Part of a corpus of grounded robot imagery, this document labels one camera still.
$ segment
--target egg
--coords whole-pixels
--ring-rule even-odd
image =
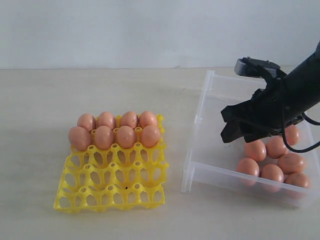
[[[302,173],[306,168],[306,160],[297,153],[288,153],[278,159],[277,165],[285,175]]]
[[[98,116],[96,123],[97,123],[98,127],[107,126],[111,130],[113,130],[117,127],[117,121],[116,121],[115,116],[111,112],[108,112],[108,111],[102,112]]]
[[[296,145],[300,140],[300,131],[295,125],[288,126],[285,130],[285,138],[290,146]]]
[[[139,124],[141,128],[145,128],[148,125],[158,127],[158,120],[156,115],[154,115],[151,111],[144,111],[139,117]]]
[[[94,132],[94,144],[98,149],[109,149],[114,140],[115,133],[108,126],[100,126]]]
[[[290,174],[284,181],[286,184],[294,185],[297,187],[309,189],[311,187],[310,179],[302,172],[295,172]],[[302,192],[286,190],[286,194],[293,199],[301,199],[305,196]]]
[[[138,115],[134,111],[127,111],[120,119],[120,127],[129,126],[134,129],[138,127]]]
[[[91,133],[93,129],[96,129],[96,119],[93,115],[85,113],[79,117],[76,125],[86,129],[89,133]]]
[[[249,157],[245,157],[240,160],[236,168],[236,171],[239,173],[248,174],[255,177],[259,176],[258,163]],[[241,179],[241,182],[248,187],[253,186],[256,183],[256,181],[254,180],[247,180],[247,179]]]
[[[80,126],[72,127],[69,130],[68,138],[71,146],[78,151],[86,151],[92,144],[92,138],[90,133]]]
[[[121,126],[115,135],[116,142],[120,147],[129,149],[134,146],[137,140],[136,132],[129,126]]]
[[[152,148],[161,139],[161,133],[159,128],[154,125],[148,125],[144,129],[142,129],[140,133],[140,142],[146,148]]]
[[[261,140],[245,143],[244,151],[248,158],[251,158],[256,162],[265,160],[267,156],[266,146]]]
[[[284,140],[281,136],[274,136],[265,145],[266,154],[272,159],[278,159],[288,153]]]
[[[261,171],[261,178],[273,180],[279,183],[283,183],[285,180],[284,173],[282,172],[281,168],[275,164],[267,164],[262,168]],[[263,184],[263,188],[270,192],[276,193],[280,190],[278,186],[271,186],[267,184]]]

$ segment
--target table surface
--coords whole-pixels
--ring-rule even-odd
[[[0,70],[0,239],[318,239],[320,200],[298,209],[196,182],[191,193],[180,191],[207,70]],[[214,70],[235,76],[231,68]],[[165,117],[166,204],[103,213],[55,211],[70,153],[67,134],[78,117],[144,110]],[[311,109],[310,117],[320,119],[319,110]],[[319,140],[319,129],[312,130]]]

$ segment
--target wire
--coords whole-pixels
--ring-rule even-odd
[[[285,132],[285,108],[282,108],[282,123],[281,123],[281,130],[282,130],[282,138],[283,138],[283,142],[284,145],[292,152],[294,153],[298,153],[298,154],[304,154],[306,152],[309,152],[317,147],[320,146],[320,141],[318,141],[317,143],[315,143],[314,145],[307,147],[305,149],[294,149],[292,148],[289,143],[287,142],[287,138],[286,138],[286,132]]]
[[[302,113],[302,117],[303,117],[303,119],[306,120],[308,123],[310,123],[310,124],[312,124],[312,125],[320,126],[320,122],[311,119],[311,118],[308,117],[304,112]]]

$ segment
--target transparent plastic box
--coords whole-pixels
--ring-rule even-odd
[[[310,189],[236,172],[239,161],[245,157],[245,141],[242,137],[231,143],[222,142],[220,133],[225,123],[220,112],[227,105],[250,99],[256,89],[265,86],[265,81],[259,78],[232,78],[215,75],[214,71],[207,72],[183,167],[182,192],[190,192],[192,182],[197,181],[298,207],[307,207],[320,196],[320,167],[315,150],[302,154],[306,159],[304,173],[310,178]],[[303,121],[297,127],[301,140],[294,147],[304,149],[313,145],[309,124]],[[276,162],[267,158],[259,166]],[[246,180],[256,183],[246,186],[243,184]],[[280,190],[270,193],[266,191],[268,187]]]

